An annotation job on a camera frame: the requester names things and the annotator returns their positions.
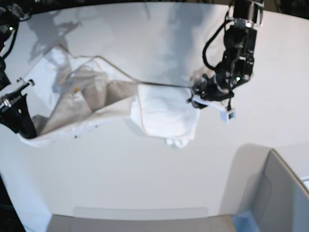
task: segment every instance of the small tag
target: small tag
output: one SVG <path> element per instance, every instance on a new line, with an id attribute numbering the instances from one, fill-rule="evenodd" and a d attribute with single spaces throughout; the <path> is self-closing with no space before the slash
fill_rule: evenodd
<path id="1" fill-rule="evenodd" d="M 79 91 L 81 91 L 78 87 L 75 87 L 74 89 L 73 89 L 73 93 L 77 93 L 77 92 L 79 92 Z"/>
<path id="2" fill-rule="evenodd" d="M 230 111 L 221 111 L 220 112 L 220 118 L 221 120 L 223 120 L 224 122 L 229 122 L 230 119 L 235 118 L 236 117 L 236 110 L 235 109 L 231 109 Z"/>

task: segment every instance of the garment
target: garment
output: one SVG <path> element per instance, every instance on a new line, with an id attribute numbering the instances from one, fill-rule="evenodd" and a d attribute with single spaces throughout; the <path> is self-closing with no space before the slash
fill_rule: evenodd
<path id="1" fill-rule="evenodd" d="M 56 46 L 25 79 L 34 80 L 33 91 L 51 111 L 32 119 L 38 137 L 19 136 L 29 145 L 73 139 L 124 117 L 169 145 L 184 147 L 194 138 L 199 110 L 186 103 L 188 88 L 143 84 L 101 57 L 74 58 Z"/>

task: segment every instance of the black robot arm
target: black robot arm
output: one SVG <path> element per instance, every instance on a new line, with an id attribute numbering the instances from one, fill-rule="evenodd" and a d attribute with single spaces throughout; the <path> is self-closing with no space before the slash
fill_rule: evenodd
<path id="1" fill-rule="evenodd" d="M 0 1 L 0 50 L 3 52 L 4 43 L 9 37 L 13 37 L 11 44 L 3 55 L 0 55 L 0 90 L 11 84 L 5 73 L 4 60 L 11 53 L 17 32 L 19 22 L 31 16 L 31 5 L 35 1 L 27 0 L 1 0 Z M 31 121 L 26 94 L 22 95 L 21 91 L 27 86 L 34 85 L 34 82 L 24 82 L 16 91 L 5 94 L 0 97 L 0 123 L 10 128 L 14 133 L 19 133 L 27 139 L 37 136 L 33 122 Z"/>
<path id="2" fill-rule="evenodd" d="M 233 17 L 229 11 L 234 4 Z M 205 102 L 221 102 L 234 97 L 233 89 L 247 83 L 253 73 L 254 48 L 257 31 L 255 26 L 262 25 L 264 2 L 253 0 L 235 0 L 229 5 L 223 24 L 215 34 L 207 41 L 203 49 L 203 62 L 211 70 L 215 71 L 212 78 L 203 75 L 202 83 L 192 88 L 193 96 L 196 95 Z M 222 61 L 212 66 L 207 60 L 207 49 L 212 41 L 224 29 L 225 51 Z M 207 103 L 190 100 L 196 108 L 207 107 Z"/>

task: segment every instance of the white tabletop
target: white tabletop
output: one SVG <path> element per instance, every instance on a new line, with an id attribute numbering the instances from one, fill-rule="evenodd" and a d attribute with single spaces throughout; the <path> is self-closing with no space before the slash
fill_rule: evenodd
<path id="1" fill-rule="evenodd" d="M 61 43 L 75 56 L 104 56 L 135 78 L 182 84 L 203 70 L 210 73 L 202 48 L 226 10 L 153 2 L 34 15 L 20 24 L 6 72 L 12 81 L 24 76 Z M 145 137 L 125 120 L 46 149 L 23 144 L 0 126 L 0 172 L 19 216 L 74 216 L 75 208 L 202 208 L 201 217 L 236 213 L 247 182 L 262 167 L 268 151 L 263 146 L 284 152 L 280 147 L 309 141 L 308 36 L 308 21 L 265 12 L 254 77 L 233 101 L 237 119 L 227 125 L 216 110 L 202 110 L 196 138 L 183 149 Z M 209 48 L 210 63 L 216 65 L 223 51 L 220 34 Z M 43 104 L 30 88 L 28 93 L 30 114 L 44 115 Z"/>

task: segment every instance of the cable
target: cable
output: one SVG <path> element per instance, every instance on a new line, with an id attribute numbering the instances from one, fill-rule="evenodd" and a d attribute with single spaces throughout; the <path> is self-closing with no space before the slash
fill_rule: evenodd
<path id="1" fill-rule="evenodd" d="M 207 68 L 211 69 L 211 70 L 215 70 L 215 67 L 211 66 L 206 58 L 206 51 L 207 48 L 209 47 L 209 45 L 211 44 L 211 42 L 218 36 L 218 34 L 220 33 L 220 31 L 226 26 L 226 24 L 230 23 L 231 20 L 226 20 L 224 21 L 224 23 L 217 29 L 217 31 L 214 33 L 214 35 L 207 41 L 207 43 L 205 44 L 205 47 L 203 49 L 203 61 L 204 64 L 207 66 Z"/>
<path id="2" fill-rule="evenodd" d="M 76 70 L 80 69 L 83 65 L 85 65 L 86 63 L 94 60 L 95 58 L 99 58 L 105 62 L 107 62 L 109 65 L 113 66 L 115 69 L 117 69 L 119 72 L 121 72 L 123 75 L 125 75 L 126 77 L 128 77 L 129 79 L 131 79 L 133 82 L 137 83 L 137 84 L 144 84 L 144 85 L 152 85 L 152 86 L 164 86 L 164 87 L 177 87 L 177 88 L 191 88 L 190 86 L 182 86 L 182 85 L 172 85 L 172 84 L 162 84 L 162 83 L 154 83 L 154 82 L 147 82 L 147 81 L 141 81 L 137 78 L 134 78 L 132 76 L 130 76 L 128 73 L 124 72 L 123 70 L 121 70 L 119 67 L 117 67 L 116 65 L 112 64 L 111 62 L 109 62 L 107 59 L 105 59 L 104 57 L 101 56 L 94 56 L 94 57 L 89 57 L 89 56 L 78 56 L 80 58 L 90 58 L 90 60 L 86 61 L 85 63 L 81 64 Z"/>
<path id="3" fill-rule="evenodd" d="M 230 98 L 230 100 L 228 100 L 227 111 L 230 111 L 232 109 L 231 101 L 232 101 L 232 98 Z"/>
<path id="4" fill-rule="evenodd" d="M 7 56 L 11 53 L 12 49 L 13 49 L 13 46 L 14 46 L 14 43 L 15 43 L 15 40 L 16 40 L 16 36 L 17 36 L 17 31 L 18 31 L 18 24 L 16 26 L 16 29 L 14 31 L 14 36 L 13 36 L 13 39 L 11 41 L 11 44 L 10 44 L 10 48 L 9 50 L 3 55 L 3 59 L 7 58 Z"/>

